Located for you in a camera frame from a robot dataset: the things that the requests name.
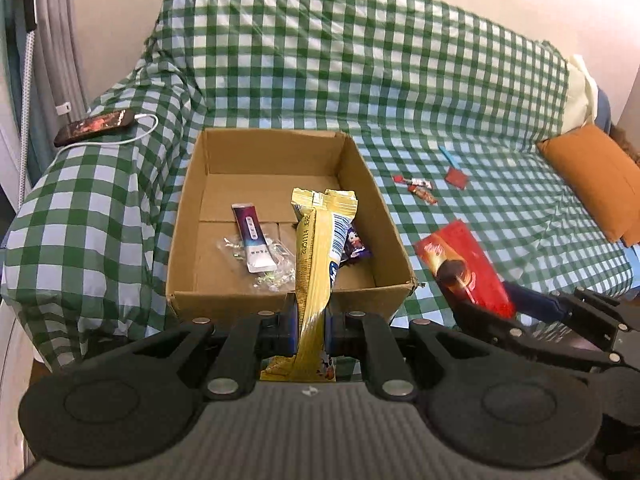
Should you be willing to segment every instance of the yellow snack package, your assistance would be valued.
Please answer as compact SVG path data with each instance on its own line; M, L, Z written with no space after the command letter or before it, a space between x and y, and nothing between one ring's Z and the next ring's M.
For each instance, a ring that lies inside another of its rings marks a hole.
M324 308L340 266L347 230L356 215L353 191L324 193L296 188L291 204L302 216L296 231L298 353L276 357L260 378L267 381L331 381L324 351Z

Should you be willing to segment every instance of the gray ribbed surface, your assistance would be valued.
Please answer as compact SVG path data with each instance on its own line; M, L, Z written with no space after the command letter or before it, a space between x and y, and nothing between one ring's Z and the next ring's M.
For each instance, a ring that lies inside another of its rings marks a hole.
M437 440L417 411L373 397L362 383L258 383L247 398L210 404L180 444L154 459L107 471L40 462L28 480L434 480L598 476L581 463L539 472L479 465Z

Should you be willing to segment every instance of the orange pillow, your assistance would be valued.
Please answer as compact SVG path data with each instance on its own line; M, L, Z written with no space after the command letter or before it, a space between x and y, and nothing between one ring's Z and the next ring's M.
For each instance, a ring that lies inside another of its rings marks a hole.
M625 247L640 243L640 218L622 235L622 243Z
M640 168L597 126L587 124L544 140L538 149L574 190L609 242L638 223Z

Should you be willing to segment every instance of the cardboard box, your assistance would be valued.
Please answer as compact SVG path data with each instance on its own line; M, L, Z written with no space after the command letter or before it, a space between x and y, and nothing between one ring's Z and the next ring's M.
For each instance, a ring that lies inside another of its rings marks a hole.
M373 253L343 267L332 300L345 311L390 319L417 284L388 209L351 137L339 132L209 129L198 138L178 207L166 295L181 319L209 317L229 328L239 317L278 312L285 293L256 293L217 247L238 228L231 205L252 202L266 235L296 253L295 187L353 190L354 226Z

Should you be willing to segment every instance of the red package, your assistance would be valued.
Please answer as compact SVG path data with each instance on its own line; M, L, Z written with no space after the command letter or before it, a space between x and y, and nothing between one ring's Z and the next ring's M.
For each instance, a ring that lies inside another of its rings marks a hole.
M420 240L415 252L429 267L440 288L498 316L510 318L516 308L491 262L462 220L456 220Z

